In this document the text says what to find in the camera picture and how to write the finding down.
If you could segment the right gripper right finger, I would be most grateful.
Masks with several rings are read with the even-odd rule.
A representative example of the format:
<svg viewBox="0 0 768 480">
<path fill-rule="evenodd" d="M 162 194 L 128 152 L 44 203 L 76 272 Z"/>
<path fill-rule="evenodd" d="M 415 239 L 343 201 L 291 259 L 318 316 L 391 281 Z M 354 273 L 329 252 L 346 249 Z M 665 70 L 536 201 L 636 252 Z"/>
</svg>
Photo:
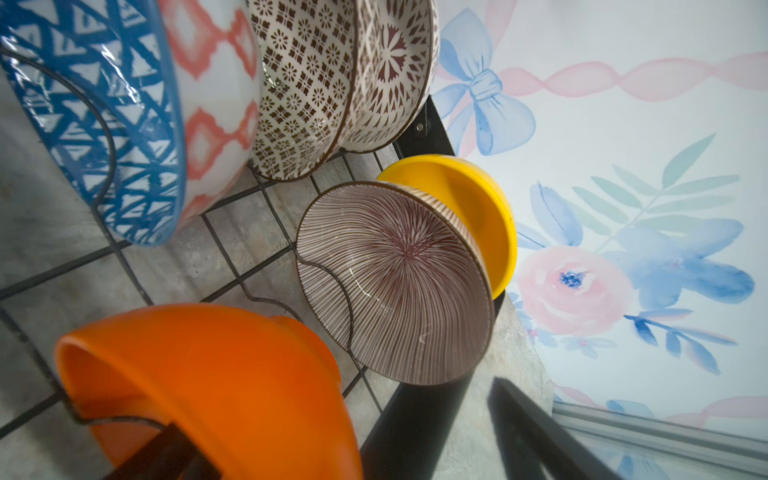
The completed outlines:
<svg viewBox="0 0 768 480">
<path fill-rule="evenodd" d="M 487 403 L 509 479 L 618 477 L 510 380 L 494 378 Z"/>
</svg>

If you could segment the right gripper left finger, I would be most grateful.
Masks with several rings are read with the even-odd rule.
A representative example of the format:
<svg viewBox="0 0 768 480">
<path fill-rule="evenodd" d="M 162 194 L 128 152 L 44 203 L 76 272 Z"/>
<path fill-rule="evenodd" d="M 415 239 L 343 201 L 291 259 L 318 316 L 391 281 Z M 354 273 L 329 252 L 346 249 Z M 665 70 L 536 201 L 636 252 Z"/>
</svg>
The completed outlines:
<svg viewBox="0 0 768 480">
<path fill-rule="evenodd" d="M 222 474 L 174 424 L 105 476 L 118 479 L 221 479 Z"/>
</svg>

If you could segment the pink patterned bowl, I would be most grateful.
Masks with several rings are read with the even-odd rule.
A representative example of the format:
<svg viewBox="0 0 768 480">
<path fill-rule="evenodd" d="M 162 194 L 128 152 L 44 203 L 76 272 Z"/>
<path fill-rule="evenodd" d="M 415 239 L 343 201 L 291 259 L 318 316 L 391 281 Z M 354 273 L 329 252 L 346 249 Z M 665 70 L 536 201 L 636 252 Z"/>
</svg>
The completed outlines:
<svg viewBox="0 0 768 480">
<path fill-rule="evenodd" d="M 338 185 L 303 214 L 296 251 L 317 320 L 372 371 L 438 385 L 485 354 L 495 322 L 485 262 L 437 198 L 383 181 Z"/>
</svg>

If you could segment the yellow bowl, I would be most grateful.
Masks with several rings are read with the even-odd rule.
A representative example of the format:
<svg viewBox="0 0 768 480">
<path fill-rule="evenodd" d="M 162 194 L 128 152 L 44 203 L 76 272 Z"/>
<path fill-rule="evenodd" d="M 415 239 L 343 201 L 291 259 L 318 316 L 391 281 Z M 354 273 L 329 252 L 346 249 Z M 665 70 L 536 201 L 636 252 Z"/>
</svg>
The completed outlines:
<svg viewBox="0 0 768 480">
<path fill-rule="evenodd" d="M 509 201 L 488 173 L 455 156 L 423 154 L 393 163 L 378 179 L 419 189 L 449 207 L 480 247 L 493 297 L 505 292 L 517 262 L 517 232 Z"/>
</svg>

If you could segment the blue patterned bowl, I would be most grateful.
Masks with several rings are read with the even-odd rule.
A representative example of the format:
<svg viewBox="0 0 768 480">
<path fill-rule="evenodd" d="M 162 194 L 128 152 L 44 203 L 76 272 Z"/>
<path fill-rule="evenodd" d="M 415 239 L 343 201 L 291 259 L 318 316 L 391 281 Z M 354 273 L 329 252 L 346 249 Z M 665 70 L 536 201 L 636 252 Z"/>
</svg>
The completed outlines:
<svg viewBox="0 0 768 480">
<path fill-rule="evenodd" d="M 262 63 L 243 1 L 5 1 L 1 65 L 64 177 L 157 246 L 242 173 Z"/>
</svg>

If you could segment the white red patterned bowl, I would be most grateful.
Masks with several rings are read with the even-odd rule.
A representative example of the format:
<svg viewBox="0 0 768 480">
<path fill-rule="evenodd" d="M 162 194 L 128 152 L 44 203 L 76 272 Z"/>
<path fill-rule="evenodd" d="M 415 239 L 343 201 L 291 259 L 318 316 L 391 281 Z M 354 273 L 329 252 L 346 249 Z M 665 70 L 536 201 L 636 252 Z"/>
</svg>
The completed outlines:
<svg viewBox="0 0 768 480">
<path fill-rule="evenodd" d="M 426 103 L 439 56 L 435 1 L 377 1 L 373 65 L 366 69 L 365 97 L 342 148 L 377 150 L 397 139 Z"/>
</svg>

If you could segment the orange dotted patterned bowl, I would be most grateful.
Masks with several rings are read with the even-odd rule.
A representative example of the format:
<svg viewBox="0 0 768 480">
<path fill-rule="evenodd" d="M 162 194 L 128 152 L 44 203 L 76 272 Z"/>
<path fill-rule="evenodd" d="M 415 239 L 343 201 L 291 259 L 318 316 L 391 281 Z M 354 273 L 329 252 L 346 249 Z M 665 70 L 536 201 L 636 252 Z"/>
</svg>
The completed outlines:
<svg viewBox="0 0 768 480">
<path fill-rule="evenodd" d="M 339 141 L 355 78 L 359 6 L 278 0 L 247 6 L 264 71 L 251 162 L 267 179 L 300 179 Z"/>
</svg>

